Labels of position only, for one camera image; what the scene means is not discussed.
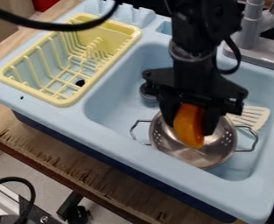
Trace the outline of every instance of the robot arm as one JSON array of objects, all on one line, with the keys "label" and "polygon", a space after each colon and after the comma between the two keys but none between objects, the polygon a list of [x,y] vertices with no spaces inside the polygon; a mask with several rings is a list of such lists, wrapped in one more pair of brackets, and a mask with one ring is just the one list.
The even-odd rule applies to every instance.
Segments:
[{"label": "robot arm", "polygon": [[[241,61],[230,35],[241,29],[242,13],[234,0],[173,0],[170,7],[173,67],[144,71],[144,91],[157,96],[165,122],[171,127],[181,103],[204,108],[202,132],[208,136],[221,116],[242,113],[248,95],[246,89],[222,76],[235,72]],[[216,65],[216,48],[223,40],[237,58],[237,66],[229,71]]]}]

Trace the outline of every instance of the floor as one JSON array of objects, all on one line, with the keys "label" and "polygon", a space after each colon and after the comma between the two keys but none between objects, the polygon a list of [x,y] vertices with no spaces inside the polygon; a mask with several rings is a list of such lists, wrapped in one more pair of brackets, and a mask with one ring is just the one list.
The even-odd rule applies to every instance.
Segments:
[{"label": "floor", "polygon": [[[37,192],[36,205],[58,219],[55,212],[70,194],[71,190],[69,188],[17,161],[15,158],[3,154],[0,156],[0,178],[10,176],[18,176],[31,181]],[[5,186],[15,193],[23,196],[29,195],[26,188],[20,184],[9,183]],[[130,222],[89,199],[84,199],[81,205],[92,214],[90,224],[130,224]]]}]

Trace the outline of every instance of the pot handle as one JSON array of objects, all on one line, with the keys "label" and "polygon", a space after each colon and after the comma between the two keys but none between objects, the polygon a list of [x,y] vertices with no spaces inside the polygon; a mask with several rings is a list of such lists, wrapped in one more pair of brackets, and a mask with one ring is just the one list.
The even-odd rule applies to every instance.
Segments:
[{"label": "pot handle", "polygon": [[137,142],[144,144],[144,145],[151,145],[151,143],[146,142],[140,142],[137,140],[137,137],[134,133],[134,129],[138,126],[139,123],[151,123],[151,120],[137,120],[130,128],[130,135],[133,138],[133,140],[136,140]]},{"label": "pot handle", "polygon": [[240,129],[246,129],[246,130],[249,130],[249,132],[254,136],[255,138],[255,141],[254,143],[252,144],[252,147],[251,149],[239,149],[239,150],[235,150],[235,151],[241,151],[241,152],[251,152],[253,151],[255,148],[256,148],[256,145],[258,143],[258,140],[259,140],[259,137],[258,137],[258,134],[250,127],[250,126],[247,126],[247,125],[235,125],[236,128],[240,128]]}]

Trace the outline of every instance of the drain hole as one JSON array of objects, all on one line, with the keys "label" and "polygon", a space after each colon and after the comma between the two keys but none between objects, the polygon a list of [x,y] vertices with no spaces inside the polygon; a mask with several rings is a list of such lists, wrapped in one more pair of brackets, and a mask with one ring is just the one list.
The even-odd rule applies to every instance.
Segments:
[{"label": "drain hole", "polygon": [[84,80],[78,80],[78,81],[76,81],[75,85],[82,88],[83,85],[85,85],[85,83],[86,83],[86,82],[85,82]]}]

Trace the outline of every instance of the white spatula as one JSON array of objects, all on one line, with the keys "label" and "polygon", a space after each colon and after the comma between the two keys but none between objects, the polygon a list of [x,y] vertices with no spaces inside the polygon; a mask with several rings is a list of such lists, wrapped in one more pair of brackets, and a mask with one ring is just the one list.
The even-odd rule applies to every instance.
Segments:
[{"label": "white spatula", "polygon": [[234,125],[248,125],[253,130],[259,130],[270,116],[270,110],[268,108],[244,106],[242,115],[227,116],[232,120]]}]

